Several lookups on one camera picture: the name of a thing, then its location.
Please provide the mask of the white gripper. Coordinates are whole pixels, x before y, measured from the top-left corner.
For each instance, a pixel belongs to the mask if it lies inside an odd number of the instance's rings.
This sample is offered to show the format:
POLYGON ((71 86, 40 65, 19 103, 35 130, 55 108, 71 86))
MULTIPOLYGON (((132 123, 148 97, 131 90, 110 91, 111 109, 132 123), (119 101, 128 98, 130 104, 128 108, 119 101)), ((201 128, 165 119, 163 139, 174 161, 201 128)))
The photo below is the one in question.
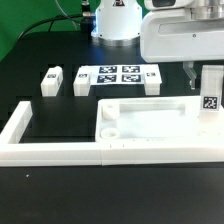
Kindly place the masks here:
POLYGON ((184 61, 194 90, 192 61, 224 59, 224 19, 192 20, 187 8, 149 12, 141 25, 140 52, 148 63, 184 61))

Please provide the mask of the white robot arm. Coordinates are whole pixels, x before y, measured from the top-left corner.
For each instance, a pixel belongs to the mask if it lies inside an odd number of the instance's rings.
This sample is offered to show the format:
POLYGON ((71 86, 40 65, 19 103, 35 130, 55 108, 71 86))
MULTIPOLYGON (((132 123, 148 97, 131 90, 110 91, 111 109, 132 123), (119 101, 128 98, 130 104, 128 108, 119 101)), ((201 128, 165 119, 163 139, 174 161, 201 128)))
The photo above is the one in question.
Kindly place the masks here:
POLYGON ((182 62, 195 78, 195 61, 224 59, 224 0, 101 0, 92 38, 109 46, 140 41, 148 63, 182 62))

